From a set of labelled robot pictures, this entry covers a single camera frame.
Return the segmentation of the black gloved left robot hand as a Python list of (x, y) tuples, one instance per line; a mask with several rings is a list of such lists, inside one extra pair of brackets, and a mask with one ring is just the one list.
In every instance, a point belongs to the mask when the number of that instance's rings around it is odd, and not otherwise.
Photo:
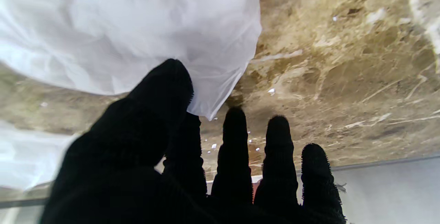
[(269, 120), (263, 177), (253, 191), (245, 113), (229, 108), (211, 193), (200, 119), (184, 65), (168, 59), (67, 149), (41, 224), (345, 224), (323, 148), (301, 154), (297, 199), (294, 145), (284, 116)]

